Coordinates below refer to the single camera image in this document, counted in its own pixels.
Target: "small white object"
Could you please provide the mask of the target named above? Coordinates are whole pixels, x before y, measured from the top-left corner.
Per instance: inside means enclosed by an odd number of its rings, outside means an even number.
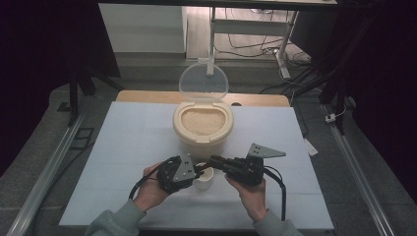
[[[328,123],[331,123],[331,122],[333,122],[335,120],[336,120],[336,116],[333,113],[331,113],[330,115],[327,115],[326,116],[326,122],[328,122]]]
[[[310,156],[313,156],[313,155],[319,153],[316,150],[316,148],[307,139],[304,139],[304,143],[306,144],[307,152],[309,153]]]
[[[198,166],[204,165],[205,163],[199,163],[197,164]],[[193,181],[194,186],[196,186],[196,188],[200,189],[200,190],[206,190],[211,186],[212,183],[212,176],[214,175],[214,170],[209,167],[207,169],[204,170],[205,173],[203,175],[200,176],[200,178],[195,179]]]

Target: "gray sleeve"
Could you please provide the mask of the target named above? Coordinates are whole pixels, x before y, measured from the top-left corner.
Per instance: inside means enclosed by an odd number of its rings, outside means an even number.
[[[302,236],[291,220],[281,221],[270,209],[265,218],[253,226],[261,236]]]
[[[87,228],[85,236],[130,236],[139,234],[139,221],[147,215],[132,200],[127,201],[117,212],[104,211]]]

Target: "metal stand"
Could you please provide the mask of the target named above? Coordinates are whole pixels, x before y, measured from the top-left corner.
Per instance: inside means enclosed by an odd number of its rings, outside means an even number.
[[[81,70],[75,70],[76,72],[71,73],[70,75],[70,121],[68,122],[68,127],[71,127],[74,124],[74,121],[78,117],[78,86],[83,91],[84,95],[93,96],[95,94],[96,88],[92,82],[91,77],[96,77],[99,80],[105,82],[109,86],[117,89],[118,91],[123,90],[123,87],[119,84],[112,81],[110,78],[104,76],[102,73],[98,72],[92,67],[86,67]]]
[[[282,77],[289,79],[290,75],[285,64],[285,47],[294,27],[298,12],[294,12],[291,20],[287,22],[255,22],[241,20],[217,20],[215,18],[215,7],[211,8],[210,38],[208,48],[208,61],[214,63],[214,35],[216,33],[234,33],[246,35],[271,35],[282,36],[279,52],[275,54]],[[212,75],[212,67],[208,66],[208,75]]]

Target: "white cup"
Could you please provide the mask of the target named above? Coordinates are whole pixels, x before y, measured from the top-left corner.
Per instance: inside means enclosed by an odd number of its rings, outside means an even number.
[[[209,167],[207,169],[204,170],[204,174],[202,174],[200,176],[200,178],[195,179],[193,181],[194,186],[196,186],[196,188],[200,189],[200,190],[206,190],[211,186],[212,183],[212,176],[214,175],[214,170]]]

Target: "gray floor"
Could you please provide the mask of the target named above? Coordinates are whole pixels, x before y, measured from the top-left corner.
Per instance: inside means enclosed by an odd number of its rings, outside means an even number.
[[[148,61],[143,63],[143,66],[122,66],[120,68],[122,79],[118,79],[117,82],[126,89],[177,90],[178,78],[187,65],[192,63],[192,61],[176,60],[163,63]],[[228,76],[230,89],[233,92],[258,93],[264,87],[283,83],[276,76],[277,66],[274,63],[219,62],[218,65]],[[88,118],[81,126],[93,128],[91,141],[94,141],[98,135],[107,109],[117,95],[116,90],[101,81],[94,80],[94,83],[98,91],[92,98]],[[280,93],[281,90],[282,88],[271,89],[268,93]],[[306,235],[380,235],[330,128],[324,121],[324,114],[317,99],[318,94],[318,91],[311,91],[293,99],[291,104],[297,113],[303,134],[319,151],[319,154],[312,156],[311,160],[335,230],[333,232],[304,231],[304,233]],[[68,101],[68,97],[67,86],[51,93],[50,106],[42,121],[16,161],[0,179],[0,235],[5,235],[9,230],[47,158],[66,130],[68,113],[58,112],[57,108],[61,102]],[[346,137],[382,203],[394,232],[396,235],[415,235],[417,206],[378,152],[358,130],[350,113],[351,111],[348,110],[345,114]],[[74,141],[72,144],[73,147],[82,145],[84,145],[83,141]],[[66,166],[76,157],[77,159],[63,172],[35,218],[36,227],[33,227],[33,223],[27,235],[83,235],[84,228],[60,227],[58,222],[83,171],[89,151],[90,148],[77,157],[79,150],[69,150],[62,166]]]

